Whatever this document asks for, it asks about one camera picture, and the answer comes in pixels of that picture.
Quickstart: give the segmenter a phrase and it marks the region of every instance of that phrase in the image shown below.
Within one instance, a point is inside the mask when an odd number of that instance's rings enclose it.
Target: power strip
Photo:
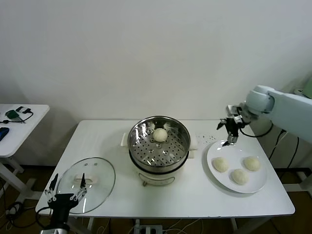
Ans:
[[[140,225],[137,219],[134,234],[162,234],[162,225]]]

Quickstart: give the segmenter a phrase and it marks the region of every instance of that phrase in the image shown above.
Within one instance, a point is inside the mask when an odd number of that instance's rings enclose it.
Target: floor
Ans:
[[[34,185],[34,190],[42,191],[50,178],[53,169],[47,168],[36,168],[29,169],[26,168],[23,174],[18,174],[18,177],[26,182],[28,178],[35,177],[37,181]],[[299,178],[295,173],[285,173],[282,177],[283,183],[297,183]],[[6,191],[6,205],[8,206],[18,196],[18,192],[9,187]],[[274,217],[270,221],[266,222],[260,226],[257,230],[253,231],[252,234],[308,234],[312,233],[312,199],[305,193],[289,193],[289,196],[296,207],[295,214],[291,216],[284,217]],[[35,201],[27,200],[25,202],[25,207],[33,207],[36,205]],[[0,199],[0,217],[4,212],[4,202],[3,197]],[[18,219],[16,219],[15,224],[19,226],[25,226],[32,223],[35,220],[35,211],[30,209],[23,213]],[[88,224],[88,219],[78,219],[85,226]],[[243,225],[248,219],[236,219],[238,227]],[[46,225],[49,222],[48,217],[41,217],[40,221],[42,224]],[[178,219],[141,219],[141,224],[161,224],[164,229],[169,228],[171,225],[175,224]],[[182,229],[186,225],[192,223],[195,219],[182,220],[177,223],[174,228]],[[184,231],[188,234],[230,234],[232,233],[232,226],[229,219],[203,219],[195,222],[194,224],[188,226]],[[134,219],[122,219],[114,218],[110,220],[108,224],[108,219],[97,218],[94,221],[93,233],[95,234],[127,234],[133,227]],[[6,223],[5,217],[0,218],[0,227]],[[103,233],[103,228],[98,229],[100,226],[105,227],[108,224],[105,232]],[[1,234],[39,234],[41,227],[38,224],[34,224],[31,227],[19,229],[16,227],[11,227],[10,224],[4,226],[0,229]],[[168,234],[177,234],[179,231],[172,230],[168,231]]]

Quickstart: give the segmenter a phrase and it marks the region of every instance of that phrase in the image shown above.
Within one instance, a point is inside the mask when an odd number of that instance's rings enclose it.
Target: glass lid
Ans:
[[[116,175],[112,164],[103,158],[91,157],[75,163],[63,174],[58,183],[58,194],[77,193],[83,173],[87,194],[70,210],[72,214],[94,210],[111,194],[115,184]]]

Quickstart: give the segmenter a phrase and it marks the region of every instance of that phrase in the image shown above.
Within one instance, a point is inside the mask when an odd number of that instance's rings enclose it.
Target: robotic arm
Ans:
[[[53,210],[51,222],[40,232],[40,234],[67,234],[69,226],[66,224],[69,212],[78,205],[87,193],[86,181],[82,175],[80,188],[75,194],[55,194],[55,186],[58,174],[51,181],[49,189],[44,190],[48,197],[48,206]]]
[[[260,115],[301,139],[312,142],[312,99],[286,94],[273,88],[258,85],[239,106],[228,105],[227,118],[221,119],[217,129],[225,125],[228,140],[223,144],[235,144],[239,129],[244,128]]]

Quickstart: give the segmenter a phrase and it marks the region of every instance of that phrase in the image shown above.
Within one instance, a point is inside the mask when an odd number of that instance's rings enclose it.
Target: stainless steel steamer basket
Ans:
[[[153,132],[157,128],[167,131],[166,141],[154,140]],[[188,157],[190,143],[186,127],[176,119],[165,116],[141,120],[128,136],[132,161],[140,169],[152,174],[167,174],[181,167]]]

